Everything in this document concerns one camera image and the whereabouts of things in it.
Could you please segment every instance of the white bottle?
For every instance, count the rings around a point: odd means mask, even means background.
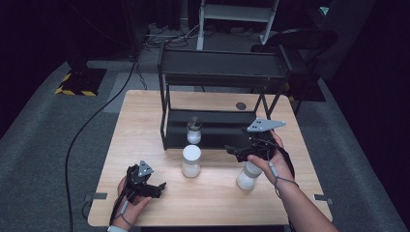
[[[191,117],[187,123],[187,140],[190,144],[198,144],[201,141],[202,122],[198,117]]]
[[[236,178],[236,183],[243,190],[252,190],[256,185],[257,177],[262,170],[253,163],[246,161],[241,173]]]
[[[196,145],[188,145],[184,148],[183,155],[182,173],[190,178],[198,176],[201,171],[201,166],[199,165],[201,150]]]

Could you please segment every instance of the shelf bottom frame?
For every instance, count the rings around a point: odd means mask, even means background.
[[[256,119],[253,111],[171,109],[168,111],[166,136],[162,138],[164,150],[182,149],[190,145],[187,122],[193,116],[202,121],[201,141],[196,144],[200,149],[224,149],[225,145],[250,146],[247,127]]]

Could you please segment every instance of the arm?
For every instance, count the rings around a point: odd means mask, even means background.
[[[120,194],[121,191],[123,190],[124,183],[125,183],[125,177],[123,178],[123,180],[121,180],[120,184],[118,185],[118,188],[117,188],[118,194]],[[142,197],[142,196],[136,197],[134,202],[132,202],[132,204],[131,203],[127,204],[127,208],[125,209],[123,215],[121,216],[121,210],[127,201],[126,197],[124,197],[117,211],[115,219],[112,222],[112,225],[119,227],[125,231],[130,230],[135,224],[142,210],[148,205],[151,199],[152,199],[151,197]]]
[[[273,131],[272,136],[278,145],[283,147],[281,139]],[[317,209],[298,186],[281,179],[277,181],[267,161],[254,155],[248,156],[248,160],[261,168],[272,184],[276,183],[283,207],[296,231],[337,231],[334,225]],[[283,156],[278,150],[275,151],[271,161],[281,178],[294,181]]]

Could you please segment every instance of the jar lid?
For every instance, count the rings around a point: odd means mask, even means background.
[[[199,131],[202,128],[202,121],[196,116],[190,117],[188,119],[187,128],[190,131]]]
[[[183,151],[184,162],[188,164],[196,164],[201,157],[201,150],[196,145],[188,145]]]

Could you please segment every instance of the equipment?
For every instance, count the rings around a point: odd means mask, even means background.
[[[126,182],[124,183],[124,188],[121,194],[115,201],[114,208],[112,210],[111,218],[109,224],[112,222],[117,214],[118,208],[123,201],[124,196],[127,196],[127,201],[124,203],[123,209],[118,217],[121,217],[125,212],[128,203],[132,203],[136,196],[151,196],[153,198],[160,198],[162,191],[165,189],[166,182],[160,184],[159,186],[150,186],[147,184],[148,179],[151,177],[151,173],[154,169],[150,167],[144,160],[134,166],[130,166],[127,170]]]
[[[284,122],[256,118],[244,132],[249,134],[250,147],[236,148],[225,145],[228,154],[234,155],[238,162],[248,161],[248,155],[255,155],[264,160],[270,160],[273,152],[278,149],[286,161],[292,176],[295,177],[295,170],[289,154],[281,148],[272,137],[270,130],[284,126]]]

